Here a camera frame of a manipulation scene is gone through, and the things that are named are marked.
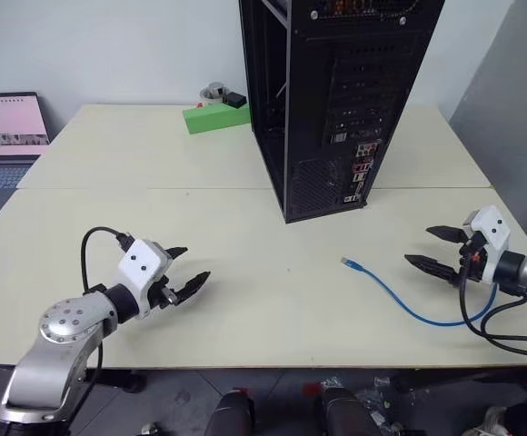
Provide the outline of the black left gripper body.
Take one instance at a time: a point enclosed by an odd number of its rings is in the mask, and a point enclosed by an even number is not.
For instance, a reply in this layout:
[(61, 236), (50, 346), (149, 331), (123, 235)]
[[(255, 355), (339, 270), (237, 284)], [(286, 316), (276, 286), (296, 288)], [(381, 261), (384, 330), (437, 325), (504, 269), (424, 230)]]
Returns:
[(165, 272), (162, 272), (158, 279), (150, 286), (147, 297), (151, 309), (156, 307), (164, 309), (169, 305), (176, 305), (178, 303), (178, 297), (174, 290), (167, 286), (168, 283), (168, 277), (165, 275)]

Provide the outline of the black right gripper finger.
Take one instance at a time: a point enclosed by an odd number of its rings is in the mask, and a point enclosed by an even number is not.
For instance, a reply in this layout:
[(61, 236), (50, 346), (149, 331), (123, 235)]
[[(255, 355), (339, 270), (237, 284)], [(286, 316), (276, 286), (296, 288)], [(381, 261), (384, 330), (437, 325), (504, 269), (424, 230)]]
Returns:
[(457, 283), (457, 272), (448, 265), (438, 263), (435, 259), (418, 254), (405, 254), (404, 258), (412, 266), (431, 276), (440, 278), (450, 284)]
[(450, 243), (466, 243), (469, 240), (462, 228), (447, 225), (431, 226), (426, 228), (426, 232)]

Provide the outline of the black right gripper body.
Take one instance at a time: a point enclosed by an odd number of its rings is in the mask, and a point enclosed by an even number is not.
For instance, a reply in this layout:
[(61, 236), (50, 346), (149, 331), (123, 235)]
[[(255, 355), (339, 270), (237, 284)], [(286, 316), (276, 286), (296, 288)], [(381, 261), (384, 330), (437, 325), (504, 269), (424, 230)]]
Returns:
[(472, 236), (468, 236), (464, 230), (457, 230), (454, 239), (456, 243), (462, 245), (459, 249), (460, 270), (452, 274), (449, 283), (457, 287), (463, 277), (480, 282), (488, 257), (485, 238), (480, 232), (474, 232)]

